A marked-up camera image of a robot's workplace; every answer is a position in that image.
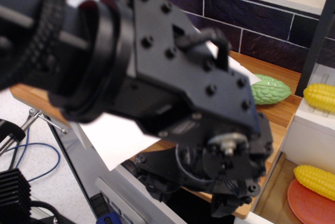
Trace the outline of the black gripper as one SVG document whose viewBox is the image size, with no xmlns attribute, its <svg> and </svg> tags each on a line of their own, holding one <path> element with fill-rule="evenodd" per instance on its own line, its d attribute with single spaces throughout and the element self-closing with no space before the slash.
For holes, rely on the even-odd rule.
<svg viewBox="0 0 335 224">
<path fill-rule="evenodd" d="M 226 133 L 202 148 L 178 144 L 174 148 L 135 157 L 139 180 L 152 198 L 167 203 L 182 187 L 212 195 L 210 213 L 222 218 L 234 213 L 261 191 L 265 161 L 273 153 L 269 120 L 259 112 L 261 132 L 252 136 Z"/>
</svg>

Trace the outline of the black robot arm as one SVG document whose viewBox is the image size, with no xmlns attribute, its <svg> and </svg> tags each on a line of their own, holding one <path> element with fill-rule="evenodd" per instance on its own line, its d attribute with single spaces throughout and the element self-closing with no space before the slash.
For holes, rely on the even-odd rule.
<svg viewBox="0 0 335 224">
<path fill-rule="evenodd" d="M 273 151 L 228 54 L 219 29 L 197 31 L 167 0 L 1 0 L 1 89 L 40 88 L 69 121 L 110 113 L 176 143 L 136 156 L 141 181 L 159 201 L 209 193 L 217 218 L 259 194 Z"/>
</svg>

